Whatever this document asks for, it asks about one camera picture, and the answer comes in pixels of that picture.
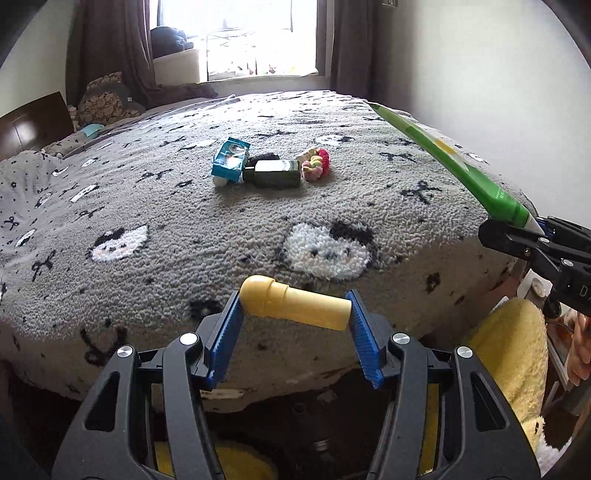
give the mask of white ball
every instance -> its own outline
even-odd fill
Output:
[[[213,180],[213,184],[216,187],[223,187],[226,185],[226,183],[228,183],[228,179],[225,179],[223,177],[212,177]]]

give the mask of window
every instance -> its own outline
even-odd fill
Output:
[[[317,0],[160,0],[158,24],[207,53],[207,78],[316,73]]]

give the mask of green toothpaste tube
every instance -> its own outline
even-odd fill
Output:
[[[492,219],[544,235],[544,231],[527,208],[480,170],[464,162],[464,159],[452,147],[425,132],[408,118],[393,112],[390,108],[378,103],[368,103],[380,117],[429,152],[455,178],[461,181]]]

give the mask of blue box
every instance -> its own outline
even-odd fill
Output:
[[[248,142],[228,137],[213,157],[212,175],[230,181],[240,180],[250,147]]]

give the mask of human hand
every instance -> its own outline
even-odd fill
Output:
[[[579,313],[574,322],[573,341],[566,358],[566,371],[569,380],[579,386],[591,374],[591,320]]]

